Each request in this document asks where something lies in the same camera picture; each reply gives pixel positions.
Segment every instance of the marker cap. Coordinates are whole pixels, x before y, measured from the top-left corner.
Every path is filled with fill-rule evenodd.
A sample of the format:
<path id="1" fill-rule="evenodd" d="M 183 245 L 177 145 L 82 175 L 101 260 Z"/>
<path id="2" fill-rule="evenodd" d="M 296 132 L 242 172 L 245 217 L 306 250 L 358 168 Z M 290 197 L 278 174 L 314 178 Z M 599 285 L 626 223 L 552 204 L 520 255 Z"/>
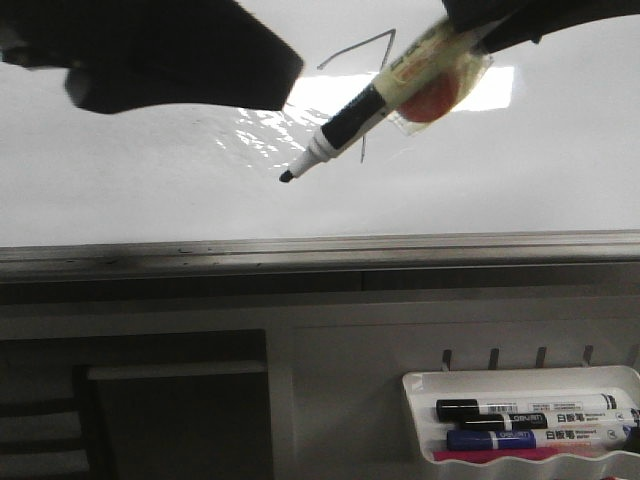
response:
<path id="1" fill-rule="evenodd" d="M 513 432 L 449 430 L 447 432 L 447 448 L 454 451 L 536 448 L 536 439 L 531 430 Z"/>
<path id="2" fill-rule="evenodd" d="M 495 450 L 489 432 L 469 430 L 449 430 L 447 432 L 447 448 L 453 451 Z"/>
<path id="3" fill-rule="evenodd" d="M 438 400 L 436 413 L 441 422 L 457 422 L 471 415 L 479 415 L 480 408 L 474 399 Z"/>

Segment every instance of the white marker tray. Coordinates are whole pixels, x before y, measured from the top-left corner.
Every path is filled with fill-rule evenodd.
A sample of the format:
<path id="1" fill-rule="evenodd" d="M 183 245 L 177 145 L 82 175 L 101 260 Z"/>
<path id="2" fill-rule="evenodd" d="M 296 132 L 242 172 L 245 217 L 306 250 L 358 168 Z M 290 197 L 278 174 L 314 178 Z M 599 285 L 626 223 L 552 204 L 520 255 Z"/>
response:
<path id="1" fill-rule="evenodd" d="M 413 372 L 403 377 L 415 450 L 424 478 L 455 480 L 598 480 L 606 476 L 640 479 L 640 455 L 622 451 L 597 458 L 560 454 L 542 461 L 505 457 L 486 464 L 460 460 L 434 461 L 432 452 L 446 450 L 453 424 L 438 421 L 436 401 L 447 398 L 508 398 L 606 393 L 618 408 L 640 403 L 640 376 L 629 367 L 540 368 L 461 372 Z"/>

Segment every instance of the white wall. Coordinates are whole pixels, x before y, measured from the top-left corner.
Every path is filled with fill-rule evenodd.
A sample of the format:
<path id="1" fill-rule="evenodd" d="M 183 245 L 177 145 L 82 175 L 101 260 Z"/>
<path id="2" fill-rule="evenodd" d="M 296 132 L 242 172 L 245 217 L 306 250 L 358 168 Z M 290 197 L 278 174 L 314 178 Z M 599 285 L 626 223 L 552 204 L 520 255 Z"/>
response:
<path id="1" fill-rule="evenodd" d="M 640 228 L 640 17 L 499 52 L 494 67 L 514 67 L 508 108 L 454 112 L 411 138 L 385 123 L 363 165 L 354 147 L 284 185 L 321 121 L 310 109 L 329 114 L 356 93 L 384 42 L 322 72 L 340 78 L 314 79 L 314 65 L 394 27 L 398 54 L 443 8 L 242 3 L 307 61 L 284 113 L 100 116 L 71 106 L 64 72 L 0 66 L 0 246 Z"/>

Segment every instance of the black marker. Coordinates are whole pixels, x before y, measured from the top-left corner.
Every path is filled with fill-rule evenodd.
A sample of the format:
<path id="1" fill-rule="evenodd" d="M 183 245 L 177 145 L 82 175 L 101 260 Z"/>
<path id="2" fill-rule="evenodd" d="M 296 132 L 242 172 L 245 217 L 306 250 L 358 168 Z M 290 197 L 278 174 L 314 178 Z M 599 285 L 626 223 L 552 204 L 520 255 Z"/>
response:
<path id="1" fill-rule="evenodd" d="M 496 431 L 496 430 L 537 430 L 563 427 L 596 427 L 623 425 L 640 426 L 638 411 L 632 408 L 625 410 L 602 410 L 599 412 L 554 411 L 531 413 L 496 413 L 493 415 L 471 415 L 460 421 L 463 430 Z"/>
<path id="2" fill-rule="evenodd" d="M 443 399 L 436 402 L 436 413 L 441 422 L 455 422 L 464 420 L 469 415 L 493 413 L 528 413 L 553 410 L 598 412 L 617 408 L 618 403 L 615 397 L 605 393 L 528 398 L 461 398 Z"/>
<path id="3" fill-rule="evenodd" d="M 307 149 L 280 176 L 288 183 L 320 162 L 336 158 L 473 49 L 501 22 L 458 33 L 445 17 L 385 67 L 360 94 L 314 133 Z"/>

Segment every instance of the plastic packaging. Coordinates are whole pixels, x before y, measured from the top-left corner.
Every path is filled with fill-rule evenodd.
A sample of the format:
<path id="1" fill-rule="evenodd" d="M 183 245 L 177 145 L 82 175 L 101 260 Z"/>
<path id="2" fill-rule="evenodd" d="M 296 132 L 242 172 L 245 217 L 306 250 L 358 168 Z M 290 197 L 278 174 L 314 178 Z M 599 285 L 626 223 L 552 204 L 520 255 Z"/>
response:
<path id="1" fill-rule="evenodd" d="M 421 48 L 428 52 L 438 45 L 446 45 L 452 38 L 451 28 L 448 23 L 437 25 Z M 492 58 L 480 46 L 451 52 L 446 66 L 389 116 L 407 135 L 423 130 L 449 113 L 474 89 L 492 63 Z"/>

